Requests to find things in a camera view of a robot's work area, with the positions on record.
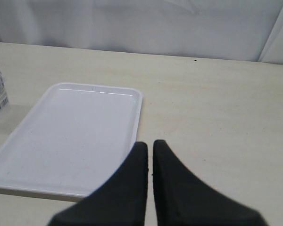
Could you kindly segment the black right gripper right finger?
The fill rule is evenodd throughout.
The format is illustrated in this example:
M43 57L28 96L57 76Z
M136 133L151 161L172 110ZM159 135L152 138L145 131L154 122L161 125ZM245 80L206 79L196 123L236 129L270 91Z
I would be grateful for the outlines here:
M153 193L159 226L266 226L262 215L211 188L165 140L153 144Z

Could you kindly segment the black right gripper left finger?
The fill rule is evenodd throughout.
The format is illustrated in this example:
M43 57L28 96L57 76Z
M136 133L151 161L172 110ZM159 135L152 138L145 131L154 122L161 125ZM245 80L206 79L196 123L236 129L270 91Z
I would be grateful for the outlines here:
M142 226L148 192L148 148L135 142L117 171L96 191L55 214L50 226Z

